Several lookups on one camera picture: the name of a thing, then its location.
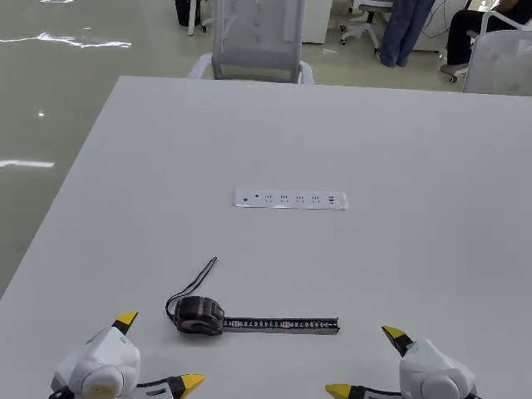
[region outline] person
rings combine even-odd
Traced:
[[[500,0],[494,10],[517,23],[525,24],[532,18],[532,0]],[[471,39],[467,32],[480,32],[483,16],[481,11],[461,10],[452,18],[447,40],[447,63],[441,67],[442,72],[454,74],[469,65]],[[488,21],[488,32],[508,29],[514,28],[496,17]]]
[[[381,64],[405,67],[435,0],[395,0],[377,51]]]

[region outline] tape measure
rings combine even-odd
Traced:
[[[172,318],[182,333],[220,335],[234,333],[336,334],[338,318],[227,318],[220,305],[207,297],[183,297]]]

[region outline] desk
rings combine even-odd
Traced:
[[[532,390],[532,99],[122,77],[0,302],[2,397],[120,313],[141,380],[193,398],[398,388],[383,323],[430,338],[486,399]],[[343,190],[348,211],[237,209],[235,187]],[[165,300],[228,315],[338,315],[337,336],[179,335]]]

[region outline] blue jeans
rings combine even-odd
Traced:
[[[395,0],[382,38],[381,62],[404,67],[435,0]]]

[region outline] white office chair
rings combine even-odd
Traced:
[[[358,0],[353,3],[353,7],[367,12],[366,21],[359,21],[357,18],[349,20],[347,25],[340,25],[340,31],[345,32],[342,34],[340,44],[342,46],[347,45],[348,37],[360,38],[363,32],[367,32],[373,41],[375,51],[379,48],[379,41],[377,34],[375,33],[375,23],[373,18],[375,14],[382,14],[384,12],[392,12],[393,1],[392,0]]]
[[[532,96],[532,32],[478,36],[463,92]]]
[[[190,9],[189,9],[189,28],[188,28],[188,35],[193,36],[195,31],[195,16],[196,16],[196,8],[198,4],[196,1],[191,0],[190,1]],[[202,19],[199,23],[199,27],[201,28],[202,33],[207,32],[207,26],[212,25],[213,18],[206,18]]]
[[[476,40],[476,38],[479,35],[487,33],[488,21],[492,17],[500,19],[503,22],[506,22],[508,25],[514,27],[515,29],[517,29],[519,31],[532,31],[532,19],[530,19],[526,24],[520,24],[520,23],[517,23],[516,21],[514,21],[513,19],[509,19],[508,17],[505,17],[500,12],[488,11],[482,17],[482,25],[480,26],[480,32],[467,31],[467,35],[471,39]],[[467,74],[468,69],[469,69],[469,67],[466,67],[466,68],[463,68],[463,69],[460,69],[460,70],[456,71],[454,73],[454,75],[451,75],[451,81],[453,83],[455,83],[458,80],[459,76]]]
[[[188,78],[212,64],[214,79],[314,83],[301,61],[304,0],[215,0],[214,51],[204,54]]]

